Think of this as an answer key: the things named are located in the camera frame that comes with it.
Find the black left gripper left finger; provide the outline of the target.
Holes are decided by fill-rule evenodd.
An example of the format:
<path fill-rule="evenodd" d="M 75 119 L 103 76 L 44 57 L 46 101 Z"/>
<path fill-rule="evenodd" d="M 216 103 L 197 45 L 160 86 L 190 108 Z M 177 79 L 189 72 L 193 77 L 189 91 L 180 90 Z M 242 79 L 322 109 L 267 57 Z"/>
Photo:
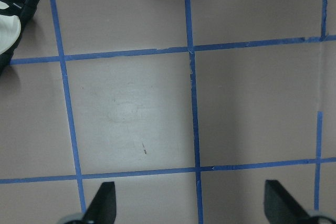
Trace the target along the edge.
<path fill-rule="evenodd" d="M 113 224 L 116 220 L 116 191 L 114 182 L 100 185 L 90 206 L 81 219 L 82 223 Z"/>

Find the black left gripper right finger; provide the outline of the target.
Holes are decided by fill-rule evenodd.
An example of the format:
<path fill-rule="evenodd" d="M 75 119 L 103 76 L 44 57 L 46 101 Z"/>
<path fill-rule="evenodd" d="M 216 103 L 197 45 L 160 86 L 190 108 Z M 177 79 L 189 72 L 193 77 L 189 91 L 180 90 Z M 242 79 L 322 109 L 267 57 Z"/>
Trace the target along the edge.
<path fill-rule="evenodd" d="M 315 223 L 278 180 L 266 180 L 264 213 L 271 224 Z"/>

